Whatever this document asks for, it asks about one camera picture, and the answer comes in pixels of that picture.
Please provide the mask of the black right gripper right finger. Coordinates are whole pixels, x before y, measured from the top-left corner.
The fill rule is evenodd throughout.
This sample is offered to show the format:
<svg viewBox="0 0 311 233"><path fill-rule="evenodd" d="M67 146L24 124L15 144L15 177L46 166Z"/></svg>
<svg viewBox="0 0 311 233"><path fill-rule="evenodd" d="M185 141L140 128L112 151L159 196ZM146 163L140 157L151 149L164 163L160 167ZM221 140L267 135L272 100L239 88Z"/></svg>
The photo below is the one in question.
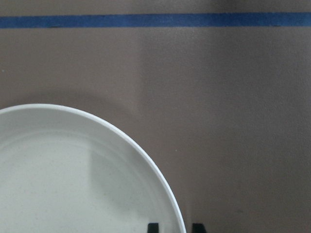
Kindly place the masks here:
<svg viewBox="0 0 311 233"><path fill-rule="evenodd" d="M193 223L192 233L207 233L203 223Z"/></svg>

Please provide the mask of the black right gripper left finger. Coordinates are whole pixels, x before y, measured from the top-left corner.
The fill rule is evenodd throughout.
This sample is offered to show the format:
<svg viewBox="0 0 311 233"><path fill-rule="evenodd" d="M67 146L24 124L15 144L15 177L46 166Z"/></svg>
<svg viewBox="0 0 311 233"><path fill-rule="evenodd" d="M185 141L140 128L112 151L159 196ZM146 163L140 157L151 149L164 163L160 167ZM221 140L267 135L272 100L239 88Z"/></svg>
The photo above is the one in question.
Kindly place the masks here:
<svg viewBox="0 0 311 233"><path fill-rule="evenodd" d="M159 233L159 224L155 222L149 223L148 233Z"/></svg>

